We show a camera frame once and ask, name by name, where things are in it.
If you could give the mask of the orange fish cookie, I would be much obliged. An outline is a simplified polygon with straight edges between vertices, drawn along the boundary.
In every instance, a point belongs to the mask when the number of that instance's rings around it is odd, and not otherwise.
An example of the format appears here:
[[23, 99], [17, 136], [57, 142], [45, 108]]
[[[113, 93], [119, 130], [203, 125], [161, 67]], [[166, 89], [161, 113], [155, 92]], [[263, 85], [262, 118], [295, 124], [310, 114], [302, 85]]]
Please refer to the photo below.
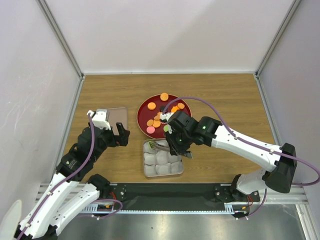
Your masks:
[[177, 106], [172, 107], [171, 112], [176, 112], [179, 108]]

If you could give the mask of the metal tongs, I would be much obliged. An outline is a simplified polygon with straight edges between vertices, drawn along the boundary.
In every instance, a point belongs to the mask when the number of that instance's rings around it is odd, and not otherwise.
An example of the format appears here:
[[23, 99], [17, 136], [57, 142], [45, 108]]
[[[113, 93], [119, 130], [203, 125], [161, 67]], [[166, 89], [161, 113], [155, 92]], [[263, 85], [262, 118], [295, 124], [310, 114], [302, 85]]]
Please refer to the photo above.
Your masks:
[[193, 154], [191, 151], [186, 151], [184, 153], [176, 153], [174, 150], [171, 150], [169, 146], [161, 145], [153, 140], [148, 141], [148, 145], [153, 150], [161, 150], [170, 153], [172, 156], [183, 156], [188, 159], [193, 158]]

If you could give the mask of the tan round biscuit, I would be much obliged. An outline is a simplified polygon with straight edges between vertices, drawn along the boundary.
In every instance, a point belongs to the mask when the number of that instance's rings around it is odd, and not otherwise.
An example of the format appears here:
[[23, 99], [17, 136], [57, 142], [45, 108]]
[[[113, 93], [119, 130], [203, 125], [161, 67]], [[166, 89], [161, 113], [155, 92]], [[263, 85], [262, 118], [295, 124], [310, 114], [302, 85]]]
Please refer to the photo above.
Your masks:
[[166, 92], [160, 94], [160, 100], [166, 102], [169, 99], [169, 95]]

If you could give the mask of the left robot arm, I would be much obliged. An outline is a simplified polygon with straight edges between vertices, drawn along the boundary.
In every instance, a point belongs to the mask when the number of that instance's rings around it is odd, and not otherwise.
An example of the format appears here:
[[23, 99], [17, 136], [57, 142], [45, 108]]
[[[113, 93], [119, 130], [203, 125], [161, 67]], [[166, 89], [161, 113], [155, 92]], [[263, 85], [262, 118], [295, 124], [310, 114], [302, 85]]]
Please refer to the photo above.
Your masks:
[[89, 110], [87, 117], [88, 126], [61, 158], [47, 189], [34, 208], [17, 225], [14, 239], [56, 240], [87, 205], [110, 201], [118, 203], [120, 208], [123, 206], [113, 194], [110, 182], [99, 174], [91, 176], [78, 194], [65, 202], [107, 148], [125, 147], [129, 142], [130, 131], [121, 122], [115, 124], [118, 133], [114, 134], [107, 109]]

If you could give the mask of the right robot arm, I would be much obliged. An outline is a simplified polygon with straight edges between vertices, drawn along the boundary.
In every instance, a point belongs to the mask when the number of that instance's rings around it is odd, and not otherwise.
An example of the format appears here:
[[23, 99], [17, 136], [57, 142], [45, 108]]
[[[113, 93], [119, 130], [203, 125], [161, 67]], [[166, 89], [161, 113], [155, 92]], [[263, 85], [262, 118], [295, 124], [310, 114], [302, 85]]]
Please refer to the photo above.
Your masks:
[[221, 121], [204, 116], [197, 121], [183, 111], [162, 113], [160, 120], [169, 128], [164, 136], [172, 155], [189, 153], [192, 144], [223, 149], [246, 158], [261, 167], [249, 174], [234, 177], [230, 195], [242, 201], [254, 191], [269, 188], [287, 194], [291, 190], [297, 168], [296, 149], [265, 143], [234, 130], [227, 130]]

